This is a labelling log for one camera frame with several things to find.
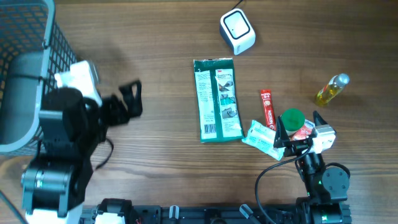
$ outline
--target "small bottle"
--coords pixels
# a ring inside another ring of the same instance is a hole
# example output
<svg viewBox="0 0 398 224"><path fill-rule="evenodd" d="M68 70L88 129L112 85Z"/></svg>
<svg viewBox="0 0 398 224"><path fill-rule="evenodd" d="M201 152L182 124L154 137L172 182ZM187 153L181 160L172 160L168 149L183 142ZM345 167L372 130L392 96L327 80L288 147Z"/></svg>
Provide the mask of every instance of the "small bottle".
<svg viewBox="0 0 398 224"><path fill-rule="evenodd" d="M315 104L318 106L325 106L329 101L339 94L344 87L349 83L349 76L347 74L336 75L331 78L330 82L321 89L315 96Z"/></svg>

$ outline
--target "green packet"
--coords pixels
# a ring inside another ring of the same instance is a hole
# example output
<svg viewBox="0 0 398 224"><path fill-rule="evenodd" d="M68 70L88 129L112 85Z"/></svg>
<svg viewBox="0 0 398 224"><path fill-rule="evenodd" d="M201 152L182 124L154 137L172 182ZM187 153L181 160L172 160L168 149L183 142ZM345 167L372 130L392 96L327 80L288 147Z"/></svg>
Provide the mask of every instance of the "green packet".
<svg viewBox="0 0 398 224"><path fill-rule="evenodd" d="M233 59L194 60L193 72L198 95L200 141L242 139Z"/></svg>

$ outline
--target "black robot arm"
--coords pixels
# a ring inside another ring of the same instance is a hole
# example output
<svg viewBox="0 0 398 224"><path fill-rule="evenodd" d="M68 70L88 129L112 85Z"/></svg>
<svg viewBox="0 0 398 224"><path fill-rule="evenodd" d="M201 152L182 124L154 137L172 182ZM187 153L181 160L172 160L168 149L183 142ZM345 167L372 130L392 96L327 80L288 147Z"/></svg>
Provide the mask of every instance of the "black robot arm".
<svg viewBox="0 0 398 224"><path fill-rule="evenodd" d="M329 137L336 131L316 111L313 112L313 120L315 128L308 138L290 141L279 117L274 147L286 147L285 157L298 157L303 154L303 149L311 149L315 142L329 146ZM338 163L325 164L320 153L311 151L296 160L295 165L308 194L308 197L297 199L300 223L351 223L349 206L342 204L347 200L349 170Z"/></svg>
<svg viewBox="0 0 398 224"><path fill-rule="evenodd" d="M142 113L141 82L119 87L124 103L112 95L102 106L74 88L59 88L45 96L39 112L43 139L22 175L22 208L56 210L59 218L83 203L93 169L90 156L104 142L108 127L126 124Z"/></svg>

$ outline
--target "wood grain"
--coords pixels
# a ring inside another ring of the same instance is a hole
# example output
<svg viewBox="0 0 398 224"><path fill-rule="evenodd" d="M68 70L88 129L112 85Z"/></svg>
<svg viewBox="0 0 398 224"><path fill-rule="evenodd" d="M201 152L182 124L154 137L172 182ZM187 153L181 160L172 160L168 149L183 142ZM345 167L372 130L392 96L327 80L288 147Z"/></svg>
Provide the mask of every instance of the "wood grain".
<svg viewBox="0 0 398 224"><path fill-rule="evenodd" d="M109 130L115 151L94 173L85 204L109 197L135 205L254 204L257 175L276 161L239 141L201 144L193 79L193 59L233 55L218 21L236 2L66 2L57 1L57 22L75 52L96 64L102 95L136 78L143 85L144 113ZM252 119L264 123L263 88L272 90L276 115L298 108L311 119L318 110L337 130L324 159L352 173L354 223L396 223L398 4L247 1L243 9L257 34L253 48L233 57L245 132ZM341 72L349 86L329 107L316 107L314 94ZM99 146L93 164L108 151ZM0 189L18 207L30 159L0 157ZM292 164L266 175L260 189L264 203L306 194ZM0 223L17 223L3 203Z"/></svg>

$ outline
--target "gray wire basket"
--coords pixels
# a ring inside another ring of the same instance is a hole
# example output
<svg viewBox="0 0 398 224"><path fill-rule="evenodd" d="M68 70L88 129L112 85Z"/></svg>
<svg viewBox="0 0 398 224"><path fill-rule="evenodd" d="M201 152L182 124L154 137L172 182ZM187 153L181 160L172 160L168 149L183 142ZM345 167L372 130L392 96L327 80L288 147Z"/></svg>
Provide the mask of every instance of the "gray wire basket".
<svg viewBox="0 0 398 224"><path fill-rule="evenodd" d="M0 1L0 154L35 153L42 99L75 62L52 0Z"/></svg>

